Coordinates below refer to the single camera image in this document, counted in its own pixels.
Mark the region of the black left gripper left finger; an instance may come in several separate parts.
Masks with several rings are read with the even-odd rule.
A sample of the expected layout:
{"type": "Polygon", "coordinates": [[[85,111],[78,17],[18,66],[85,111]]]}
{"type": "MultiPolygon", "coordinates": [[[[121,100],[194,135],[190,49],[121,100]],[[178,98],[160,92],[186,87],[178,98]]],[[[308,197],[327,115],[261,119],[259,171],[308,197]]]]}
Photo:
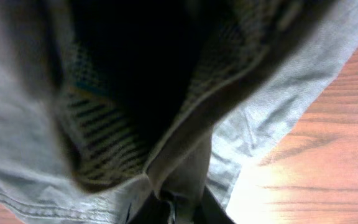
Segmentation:
{"type": "Polygon", "coordinates": [[[131,215],[127,214],[128,224],[175,224],[175,197],[162,192],[160,198],[151,191],[142,206],[131,215]]]}

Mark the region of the grey shorts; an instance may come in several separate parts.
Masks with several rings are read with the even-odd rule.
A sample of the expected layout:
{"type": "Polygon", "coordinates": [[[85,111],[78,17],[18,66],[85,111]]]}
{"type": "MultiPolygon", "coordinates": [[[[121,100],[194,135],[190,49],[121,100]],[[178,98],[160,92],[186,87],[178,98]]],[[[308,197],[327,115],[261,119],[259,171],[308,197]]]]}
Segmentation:
{"type": "Polygon", "coordinates": [[[0,1],[0,202],[127,223],[222,209],[358,46],[358,1],[0,1]]]}

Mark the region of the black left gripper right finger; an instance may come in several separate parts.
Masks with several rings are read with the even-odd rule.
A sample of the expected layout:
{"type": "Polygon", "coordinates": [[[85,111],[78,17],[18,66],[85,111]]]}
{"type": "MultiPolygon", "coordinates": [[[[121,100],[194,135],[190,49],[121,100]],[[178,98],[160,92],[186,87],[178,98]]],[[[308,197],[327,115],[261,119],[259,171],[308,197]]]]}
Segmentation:
{"type": "Polygon", "coordinates": [[[197,206],[194,224],[235,224],[222,209],[209,188],[205,187],[201,202],[197,206]]]}

